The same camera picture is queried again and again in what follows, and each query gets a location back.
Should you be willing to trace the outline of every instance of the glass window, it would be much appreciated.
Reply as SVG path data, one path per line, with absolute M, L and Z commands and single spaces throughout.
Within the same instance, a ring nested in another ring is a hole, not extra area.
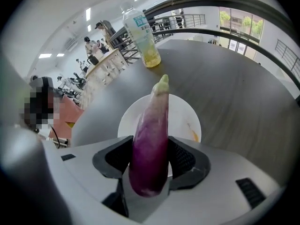
M 246 45 L 239 43 L 237 52 L 240 54 L 244 54 L 245 49 L 246 49 Z
M 230 8 L 220 7 L 220 26 L 230 28 Z
M 259 45 L 257 42 L 253 41 L 253 40 L 249 40 L 251 43 L 255 43 L 256 45 Z
M 220 29 L 220 32 L 230 33 L 230 31 Z
M 228 48 L 229 39 L 225 37 L 220 37 L 220 44 L 222 47 Z
M 251 36 L 260 39 L 263 31 L 263 19 L 253 15 Z
M 238 42 L 234 40 L 230 40 L 229 49 L 235 51 Z
M 250 34 L 252 14 L 231 9 L 231 29 Z
M 246 53 L 245 53 L 246 57 L 253 60 L 255 57 L 255 54 L 256 54 L 256 50 L 254 50 L 252 47 L 247 47 Z

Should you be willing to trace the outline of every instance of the eggplant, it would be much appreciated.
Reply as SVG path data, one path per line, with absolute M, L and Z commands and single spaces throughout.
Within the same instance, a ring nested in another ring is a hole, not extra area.
M 163 75 L 152 89 L 133 141 L 129 181 L 140 196 L 160 194 L 168 176 L 169 77 Z

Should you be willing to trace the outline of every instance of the black vent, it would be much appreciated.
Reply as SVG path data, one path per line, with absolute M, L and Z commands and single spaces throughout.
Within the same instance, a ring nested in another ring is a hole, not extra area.
M 122 173 L 125 172 L 132 155 L 132 143 L 124 143 L 114 150 L 108 152 L 105 156 L 106 162 L 118 169 Z
M 168 145 L 168 157 L 172 166 L 173 178 L 190 171 L 196 163 L 193 154 L 175 143 Z
M 64 155 L 64 156 L 61 156 L 61 159 L 63 161 L 67 161 L 69 159 L 72 159 L 72 158 L 75 158 L 76 156 L 74 156 L 73 154 L 67 154 L 67 155 Z
M 236 180 L 235 182 L 241 189 L 252 209 L 266 199 L 263 193 L 250 178 Z

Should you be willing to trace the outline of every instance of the doorway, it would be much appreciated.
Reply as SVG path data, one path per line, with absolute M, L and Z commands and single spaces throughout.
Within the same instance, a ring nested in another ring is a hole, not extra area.
M 229 47 L 230 50 L 235 51 L 239 54 L 245 55 L 247 46 L 243 43 L 239 43 L 237 41 L 231 40 L 229 41 Z

